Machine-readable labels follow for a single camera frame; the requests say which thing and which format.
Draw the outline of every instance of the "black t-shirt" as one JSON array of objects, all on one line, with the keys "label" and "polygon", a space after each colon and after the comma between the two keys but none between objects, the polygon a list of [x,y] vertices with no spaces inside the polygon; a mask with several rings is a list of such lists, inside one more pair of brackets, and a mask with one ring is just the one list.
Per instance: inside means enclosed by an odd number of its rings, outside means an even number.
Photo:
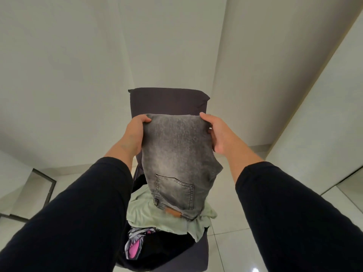
[{"label": "black t-shirt", "polygon": [[[133,187],[104,157],[27,222],[0,252],[0,271],[112,271]],[[363,233],[330,203],[268,162],[236,191],[269,271],[363,271]]]}]

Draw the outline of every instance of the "denim fabric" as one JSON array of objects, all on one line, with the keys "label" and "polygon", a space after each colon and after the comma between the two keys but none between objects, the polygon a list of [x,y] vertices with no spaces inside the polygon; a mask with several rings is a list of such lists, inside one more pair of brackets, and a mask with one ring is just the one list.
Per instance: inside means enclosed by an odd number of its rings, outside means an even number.
[{"label": "denim fabric", "polygon": [[142,166],[155,205],[195,219],[223,167],[212,150],[209,123],[193,115],[147,114]]}]

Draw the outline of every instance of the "person's left hand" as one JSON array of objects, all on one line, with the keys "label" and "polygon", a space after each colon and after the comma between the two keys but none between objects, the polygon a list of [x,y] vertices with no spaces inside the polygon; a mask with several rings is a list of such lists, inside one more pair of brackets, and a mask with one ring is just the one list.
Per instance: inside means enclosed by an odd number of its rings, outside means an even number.
[{"label": "person's left hand", "polygon": [[123,161],[131,170],[133,158],[141,151],[144,134],[143,122],[150,122],[151,118],[141,114],[135,116],[126,127],[123,137],[112,146],[105,157],[114,157]]}]

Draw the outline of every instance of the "person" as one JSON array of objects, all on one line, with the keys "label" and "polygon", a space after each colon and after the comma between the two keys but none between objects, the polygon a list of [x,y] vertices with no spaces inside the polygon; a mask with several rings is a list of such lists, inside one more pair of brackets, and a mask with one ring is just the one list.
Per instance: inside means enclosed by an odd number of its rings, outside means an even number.
[{"label": "person", "polygon": [[[269,271],[363,271],[363,233],[347,217],[278,167],[263,161],[220,118],[214,150],[225,155],[236,192]],[[146,115],[14,235],[0,271],[112,271],[141,150]]]}]

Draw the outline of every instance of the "white tile floor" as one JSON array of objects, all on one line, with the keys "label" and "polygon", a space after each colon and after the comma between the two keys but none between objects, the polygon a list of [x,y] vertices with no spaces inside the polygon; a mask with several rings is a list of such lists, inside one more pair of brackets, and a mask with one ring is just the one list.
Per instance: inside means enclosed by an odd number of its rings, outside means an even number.
[{"label": "white tile floor", "polygon": [[[218,161],[224,169],[218,175],[207,198],[210,205],[218,213],[218,217],[214,220],[212,219],[212,227],[208,230],[209,266],[207,271],[264,272],[266,267],[238,200],[227,160],[224,157],[220,157]],[[80,175],[72,174],[55,178],[57,184],[51,199],[54,199]],[[31,210],[30,214],[34,214],[40,206],[39,202],[35,202],[34,206],[27,206],[26,209]],[[24,215],[25,211],[25,209],[21,209],[21,214]],[[10,229],[6,236],[0,238],[0,246],[4,246],[10,237],[21,227],[21,223],[5,221],[3,218],[0,219],[0,233],[4,229]],[[127,270],[116,267],[114,271],[126,272]]]}]

